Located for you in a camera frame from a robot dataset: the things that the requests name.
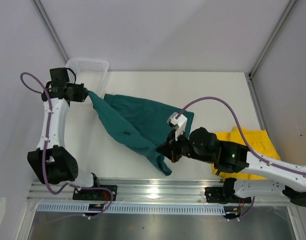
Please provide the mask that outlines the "green shorts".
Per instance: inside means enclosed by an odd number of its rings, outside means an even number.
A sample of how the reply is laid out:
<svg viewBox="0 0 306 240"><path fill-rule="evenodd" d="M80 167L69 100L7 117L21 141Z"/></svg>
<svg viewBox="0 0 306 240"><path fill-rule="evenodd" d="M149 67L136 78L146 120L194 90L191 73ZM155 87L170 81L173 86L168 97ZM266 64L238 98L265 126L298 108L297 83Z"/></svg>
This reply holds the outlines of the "green shorts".
<svg viewBox="0 0 306 240"><path fill-rule="evenodd" d="M171 175L164 155L156 148L166 141L172 130L167 124L168 118L179 113L180 108L120 94L107 93L100 97L89 91L88 97L105 130L115 141L146 157L165 176Z"/></svg>

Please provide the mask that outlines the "white plastic basket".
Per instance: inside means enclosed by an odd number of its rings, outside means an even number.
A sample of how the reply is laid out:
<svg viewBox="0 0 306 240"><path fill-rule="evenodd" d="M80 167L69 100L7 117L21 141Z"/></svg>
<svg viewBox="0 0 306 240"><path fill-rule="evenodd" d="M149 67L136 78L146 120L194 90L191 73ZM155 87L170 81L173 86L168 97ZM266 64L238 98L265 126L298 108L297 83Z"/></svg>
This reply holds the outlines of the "white plastic basket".
<svg viewBox="0 0 306 240"><path fill-rule="evenodd" d="M108 84L109 63L106 60L94 58L71 58L65 65L68 71L70 82L84 84L89 91L94 92L99 97L103 97Z"/></svg>

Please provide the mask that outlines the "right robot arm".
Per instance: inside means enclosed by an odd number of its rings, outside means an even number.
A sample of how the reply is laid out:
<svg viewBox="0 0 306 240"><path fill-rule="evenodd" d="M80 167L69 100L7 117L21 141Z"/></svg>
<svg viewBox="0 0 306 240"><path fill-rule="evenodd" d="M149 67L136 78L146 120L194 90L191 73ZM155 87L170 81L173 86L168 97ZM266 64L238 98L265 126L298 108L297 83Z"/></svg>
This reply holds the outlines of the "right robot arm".
<svg viewBox="0 0 306 240"><path fill-rule="evenodd" d="M283 197L306 207L306 166L280 162L252 152L247 146L219 140L214 133L200 127L189 137L172 130L156 151L173 163L181 157L213 164L219 173L242 173L263 177L243 180L228 177L221 187L206 187L208 203L250 203L253 197Z"/></svg>

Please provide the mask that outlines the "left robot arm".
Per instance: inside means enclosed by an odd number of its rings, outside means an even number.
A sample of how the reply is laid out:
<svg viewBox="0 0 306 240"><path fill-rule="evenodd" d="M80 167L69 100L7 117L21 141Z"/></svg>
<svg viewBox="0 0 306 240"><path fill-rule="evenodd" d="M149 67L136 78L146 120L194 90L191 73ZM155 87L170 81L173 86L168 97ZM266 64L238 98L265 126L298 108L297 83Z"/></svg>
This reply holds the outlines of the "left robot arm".
<svg viewBox="0 0 306 240"><path fill-rule="evenodd" d="M27 161L39 181L50 188L64 183L84 189L90 200L101 196L97 176L78 167L77 160L65 148L65 124L72 102L82 103L88 97L84 84L76 82L76 73L68 67L50 69L50 81L42 84L43 126L36 150L27 154Z"/></svg>

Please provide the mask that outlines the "yellow shorts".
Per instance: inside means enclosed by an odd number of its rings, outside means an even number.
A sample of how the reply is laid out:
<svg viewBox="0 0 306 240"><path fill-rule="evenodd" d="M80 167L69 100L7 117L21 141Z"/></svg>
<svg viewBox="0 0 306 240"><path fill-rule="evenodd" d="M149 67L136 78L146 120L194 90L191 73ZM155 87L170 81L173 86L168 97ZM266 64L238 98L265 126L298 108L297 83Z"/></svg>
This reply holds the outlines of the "yellow shorts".
<svg viewBox="0 0 306 240"><path fill-rule="evenodd" d="M278 155L274 145L272 144L268 133L265 130L248 130L246 128L242 128L242 132L249 143L249 145L254 149L256 152L268 156L270 158L281 160L280 156ZM220 141L229 141L234 142L242 145L246 145L242 139L242 136L239 132L238 127L234 127L230 132L216 132L215 133L217 138ZM214 175L220 176L224 181L227 178L236 178L242 180L265 180L265 177L249 174L249 173L225 173L219 172L215 169L214 165L211 165L211 171Z"/></svg>

